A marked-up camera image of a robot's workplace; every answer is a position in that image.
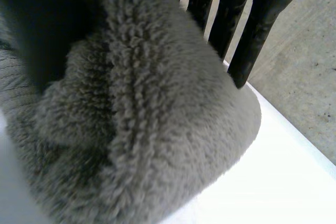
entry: fur hood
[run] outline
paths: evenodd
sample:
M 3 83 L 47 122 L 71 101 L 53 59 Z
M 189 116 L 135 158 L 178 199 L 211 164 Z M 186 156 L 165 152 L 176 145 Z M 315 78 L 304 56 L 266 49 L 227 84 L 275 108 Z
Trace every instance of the fur hood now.
M 177 0 L 88 0 L 65 77 L 38 96 L 0 19 L 0 104 L 31 193 L 55 223 L 153 224 L 227 171 L 260 106 Z

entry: gray fur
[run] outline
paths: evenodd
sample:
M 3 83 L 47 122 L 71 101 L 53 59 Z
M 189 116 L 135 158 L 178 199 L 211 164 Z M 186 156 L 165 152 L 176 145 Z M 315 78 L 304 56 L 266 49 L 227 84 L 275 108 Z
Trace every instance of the gray fur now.
M 177 0 L 90 5 L 95 27 L 43 97 L 0 49 L 8 133 L 55 223 L 157 223 L 239 160 L 260 106 Z

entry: fluffy gray fabric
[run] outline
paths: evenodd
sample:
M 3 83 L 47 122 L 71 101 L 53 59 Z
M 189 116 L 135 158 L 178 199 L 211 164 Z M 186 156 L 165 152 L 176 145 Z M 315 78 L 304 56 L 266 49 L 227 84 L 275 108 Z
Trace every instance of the fluffy gray fabric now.
M 8 133 L 55 223 L 157 223 L 238 161 L 260 106 L 177 0 L 89 3 L 95 27 L 43 97 L 1 47 Z

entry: white surface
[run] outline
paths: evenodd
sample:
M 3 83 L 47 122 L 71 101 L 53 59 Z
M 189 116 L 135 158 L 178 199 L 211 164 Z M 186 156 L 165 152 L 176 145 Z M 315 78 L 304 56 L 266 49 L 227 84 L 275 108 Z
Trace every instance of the white surface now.
M 257 139 L 162 224 L 336 223 L 336 167 L 258 94 Z M 29 197 L 0 114 L 0 224 L 50 224 Z

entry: gray concrete ground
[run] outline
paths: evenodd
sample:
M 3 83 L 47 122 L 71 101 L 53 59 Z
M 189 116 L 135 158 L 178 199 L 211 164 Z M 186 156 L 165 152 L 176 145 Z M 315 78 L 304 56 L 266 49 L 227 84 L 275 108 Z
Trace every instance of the gray concrete ground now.
M 181 0 L 184 7 L 187 1 Z M 251 4 L 229 48 L 229 62 Z M 217 5 L 214 0 L 206 38 Z M 249 82 L 336 164 L 336 0 L 294 0 L 274 24 Z

